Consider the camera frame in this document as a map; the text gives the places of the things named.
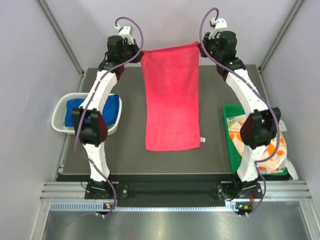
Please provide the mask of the pink microfiber towel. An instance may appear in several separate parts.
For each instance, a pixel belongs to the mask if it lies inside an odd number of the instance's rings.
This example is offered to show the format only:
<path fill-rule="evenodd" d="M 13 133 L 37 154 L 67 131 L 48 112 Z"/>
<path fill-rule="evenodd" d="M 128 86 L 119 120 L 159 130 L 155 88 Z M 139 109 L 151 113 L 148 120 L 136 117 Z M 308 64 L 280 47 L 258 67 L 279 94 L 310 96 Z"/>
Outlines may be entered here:
<path fill-rule="evenodd" d="M 144 51 L 148 151 L 184 151 L 201 145 L 198 44 Z"/>

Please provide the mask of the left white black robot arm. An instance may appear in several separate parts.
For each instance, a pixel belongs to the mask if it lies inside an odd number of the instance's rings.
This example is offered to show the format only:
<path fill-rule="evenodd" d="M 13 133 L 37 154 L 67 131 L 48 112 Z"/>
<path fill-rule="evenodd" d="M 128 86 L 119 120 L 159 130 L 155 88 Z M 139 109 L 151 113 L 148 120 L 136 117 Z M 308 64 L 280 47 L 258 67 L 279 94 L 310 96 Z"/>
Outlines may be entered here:
<path fill-rule="evenodd" d="M 94 84 L 84 102 L 71 111 L 76 134 L 74 150 L 81 143 L 86 151 L 90 165 L 90 181 L 96 186 L 96 192 L 102 198 L 109 198 L 114 191 L 108 183 L 110 170 L 105 155 L 105 141 L 108 125 L 103 118 L 103 110 L 108 96 L 118 83 L 125 64 L 137 63 L 143 53 L 136 40 L 128 35 L 112 35 L 107 39 L 107 52 L 98 66 Z"/>

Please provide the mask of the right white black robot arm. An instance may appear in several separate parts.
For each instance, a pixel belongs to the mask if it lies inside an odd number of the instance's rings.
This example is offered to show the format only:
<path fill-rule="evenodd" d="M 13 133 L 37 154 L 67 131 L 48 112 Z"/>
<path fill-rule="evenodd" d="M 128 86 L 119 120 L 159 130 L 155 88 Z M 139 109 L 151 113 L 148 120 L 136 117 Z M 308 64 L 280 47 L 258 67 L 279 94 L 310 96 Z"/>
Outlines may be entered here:
<path fill-rule="evenodd" d="M 232 31 L 200 34 L 200 54 L 216 64 L 218 74 L 233 90 L 243 107 L 246 120 L 240 129 L 244 153 L 233 192 L 245 198 L 252 191 L 250 183 L 258 178 L 258 163 L 265 161 L 263 154 L 271 141 L 280 133 L 281 111 L 263 98 L 252 83 L 243 61 L 236 56 L 237 37 Z"/>

